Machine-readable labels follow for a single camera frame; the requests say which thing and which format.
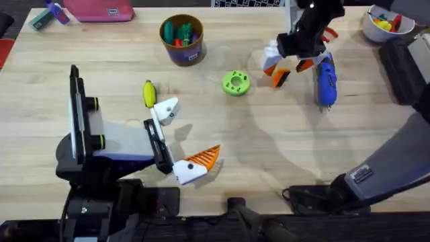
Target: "yellow object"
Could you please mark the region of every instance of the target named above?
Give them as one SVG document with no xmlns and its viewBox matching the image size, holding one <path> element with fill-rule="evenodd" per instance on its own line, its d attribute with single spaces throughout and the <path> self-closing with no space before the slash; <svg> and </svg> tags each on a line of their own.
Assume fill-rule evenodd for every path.
<svg viewBox="0 0 430 242">
<path fill-rule="evenodd" d="M 145 84 L 143 85 L 143 100 L 145 101 L 145 106 L 148 108 L 154 107 L 154 104 L 157 101 L 155 87 L 149 80 L 146 80 Z"/>
<path fill-rule="evenodd" d="M 378 23 L 376 23 L 376 25 L 379 28 L 382 28 L 383 30 L 386 30 L 386 31 L 390 31 L 391 30 L 391 24 L 388 23 L 387 21 L 379 21 Z"/>
</svg>

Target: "blue part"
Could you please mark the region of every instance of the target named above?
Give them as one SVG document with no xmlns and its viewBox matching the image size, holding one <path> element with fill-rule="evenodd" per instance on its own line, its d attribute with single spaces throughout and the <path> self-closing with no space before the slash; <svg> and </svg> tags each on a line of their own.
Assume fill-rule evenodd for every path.
<svg viewBox="0 0 430 242">
<path fill-rule="evenodd" d="M 333 57 L 326 57 L 318 66 L 318 102 L 322 106 L 332 106 L 337 99 L 336 71 Z"/>
</svg>

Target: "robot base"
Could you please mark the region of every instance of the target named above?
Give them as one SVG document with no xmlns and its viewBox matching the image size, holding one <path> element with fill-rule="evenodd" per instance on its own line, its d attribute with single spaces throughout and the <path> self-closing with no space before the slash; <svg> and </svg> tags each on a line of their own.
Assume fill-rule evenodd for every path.
<svg viewBox="0 0 430 242">
<path fill-rule="evenodd" d="M 294 214 L 369 214 L 370 207 L 364 206 L 348 209 L 348 206 L 333 206 L 330 203 L 332 194 L 330 186 L 290 186 L 282 192 L 282 196 L 290 205 Z"/>
</svg>

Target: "wooden table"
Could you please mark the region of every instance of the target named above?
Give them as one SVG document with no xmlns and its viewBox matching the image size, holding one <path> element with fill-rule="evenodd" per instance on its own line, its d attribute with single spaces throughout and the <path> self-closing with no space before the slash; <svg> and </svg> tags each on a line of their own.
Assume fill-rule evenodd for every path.
<svg viewBox="0 0 430 242">
<path fill-rule="evenodd" d="M 0 220 L 58 218 L 69 190 L 55 176 L 54 152 L 68 132 L 69 70 L 76 64 L 103 118 L 127 125 L 150 118 L 142 84 L 153 80 L 161 99 L 177 96 L 181 111 L 165 128 L 177 156 L 221 144 L 211 173 L 181 188 L 181 214 L 220 214 L 242 196 L 260 213 L 289 213 L 280 197 L 290 185 L 329 183 L 362 162 L 401 127 L 413 110 L 393 103 L 377 46 L 367 42 L 365 7 L 348 7 L 331 27 L 329 47 L 339 97 L 330 112 L 314 103 L 312 71 L 292 73 L 281 89 L 259 68 L 261 49 L 285 30 L 280 8 L 146 8 L 132 22 L 53 22 L 42 33 L 29 19 L 0 75 Z M 160 42 L 161 22 L 176 13 L 198 17 L 207 55 L 193 67 L 174 65 Z M 295 67 L 294 58 L 283 65 Z M 252 77 L 248 94 L 230 97 L 220 86 L 229 70 Z M 132 174 L 148 186 L 178 186 L 155 168 Z M 430 210 L 423 186 L 373 207 L 375 211 Z"/>
</svg>

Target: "red chair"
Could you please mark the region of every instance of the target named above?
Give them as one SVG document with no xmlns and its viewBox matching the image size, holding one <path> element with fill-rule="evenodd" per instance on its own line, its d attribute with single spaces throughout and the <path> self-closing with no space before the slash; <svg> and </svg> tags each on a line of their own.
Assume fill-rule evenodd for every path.
<svg viewBox="0 0 430 242">
<path fill-rule="evenodd" d="M 6 13 L 0 13 L 0 38 L 4 35 L 6 30 L 14 23 L 14 19 Z M 7 56 L 15 44 L 15 40 L 2 38 L 0 39 L 0 69 L 3 68 Z"/>
<path fill-rule="evenodd" d="M 13 44 L 15 44 L 15 40 L 7 38 L 0 39 L 0 69 L 3 68 Z"/>
</svg>

